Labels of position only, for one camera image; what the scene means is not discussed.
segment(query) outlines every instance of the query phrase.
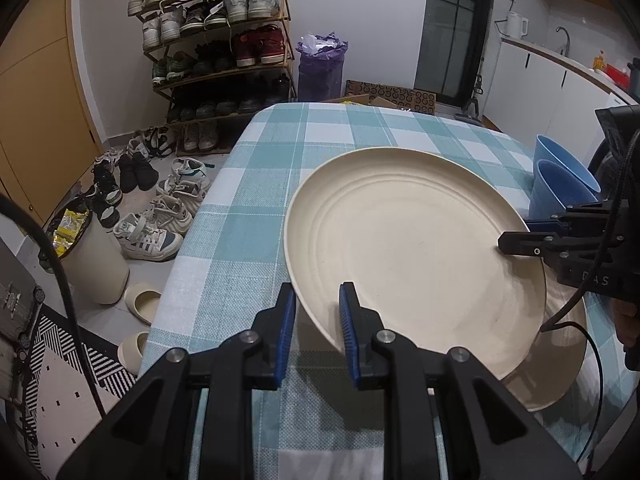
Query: table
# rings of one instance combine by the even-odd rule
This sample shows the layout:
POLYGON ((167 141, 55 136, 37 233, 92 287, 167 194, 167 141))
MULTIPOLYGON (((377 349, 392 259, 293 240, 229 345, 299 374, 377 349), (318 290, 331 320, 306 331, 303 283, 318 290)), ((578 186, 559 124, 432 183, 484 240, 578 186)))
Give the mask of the table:
MULTIPOLYGON (((171 347, 189 352, 214 348, 250 327, 256 312, 273 306, 280 284, 289 280, 282 236, 293 193, 318 165, 369 146, 439 154, 484 178, 521 214, 529 209, 530 152, 505 134, 386 108, 268 108, 247 126, 193 221, 164 288, 142 369, 171 347)), ((604 365, 598 440, 630 399, 637 378, 625 368, 609 309, 594 295, 586 304, 589 330, 604 365)), ((574 459, 593 424, 597 396, 596 361, 588 349, 571 389, 536 415, 574 459)), ((298 309, 281 389, 256 392, 253 403, 257 479, 382 478, 382 393, 353 389, 346 362, 303 309, 298 309)), ((195 456, 201 428, 202 411, 195 456)), ((197 460, 191 469, 196 478, 197 460)))

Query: purple trash bag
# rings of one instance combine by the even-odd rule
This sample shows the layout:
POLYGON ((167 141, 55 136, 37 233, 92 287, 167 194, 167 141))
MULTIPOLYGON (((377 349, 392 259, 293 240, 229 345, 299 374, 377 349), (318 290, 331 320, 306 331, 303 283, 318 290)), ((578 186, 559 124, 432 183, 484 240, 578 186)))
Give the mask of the purple trash bag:
POLYGON ((320 102, 340 97, 342 66, 348 41, 341 41, 332 32, 328 36, 307 34, 298 42, 298 101, 320 102))

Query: black and white rug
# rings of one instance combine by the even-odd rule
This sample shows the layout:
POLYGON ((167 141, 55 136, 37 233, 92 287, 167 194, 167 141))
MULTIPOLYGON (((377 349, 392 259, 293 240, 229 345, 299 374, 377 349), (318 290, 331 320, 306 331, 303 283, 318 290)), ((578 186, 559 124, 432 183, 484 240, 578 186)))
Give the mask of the black and white rug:
MULTIPOLYGON (((117 346, 83 328, 94 382, 105 410, 133 386, 135 377, 118 362, 117 346)), ((25 439, 31 461, 49 479, 100 420, 80 368, 69 322, 43 305, 30 349, 31 377, 24 389, 26 425, 35 428, 37 446, 25 439)))

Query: trash bin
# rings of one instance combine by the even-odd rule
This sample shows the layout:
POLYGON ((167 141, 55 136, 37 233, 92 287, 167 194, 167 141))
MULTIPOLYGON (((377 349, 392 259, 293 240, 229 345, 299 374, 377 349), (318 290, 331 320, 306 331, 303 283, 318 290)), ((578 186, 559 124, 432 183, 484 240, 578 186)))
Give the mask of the trash bin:
MULTIPOLYGON (((111 240, 111 235, 102 228, 82 197, 67 203, 53 217, 47 227, 47 235, 53 238, 53 232, 58 228, 66 209, 90 212, 73 245, 60 256, 69 283, 94 303, 116 303, 127 284, 129 266, 114 240, 111 240)), ((40 264, 46 266, 46 258, 42 253, 40 264)))
POLYGON ((341 41, 332 32, 328 36, 307 34, 298 42, 298 101, 320 102, 340 97, 342 66, 348 41, 341 41))

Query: faucet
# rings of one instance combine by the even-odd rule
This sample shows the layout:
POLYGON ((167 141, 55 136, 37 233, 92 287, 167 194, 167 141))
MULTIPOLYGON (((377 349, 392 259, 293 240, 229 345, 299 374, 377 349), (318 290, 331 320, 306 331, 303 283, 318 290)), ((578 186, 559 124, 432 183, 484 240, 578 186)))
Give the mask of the faucet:
POLYGON ((564 55, 569 57, 569 49, 571 48, 571 37, 569 37, 569 31, 564 27, 556 28, 556 32, 560 32, 561 30, 564 30, 564 33, 566 34, 566 52, 564 53, 564 55))

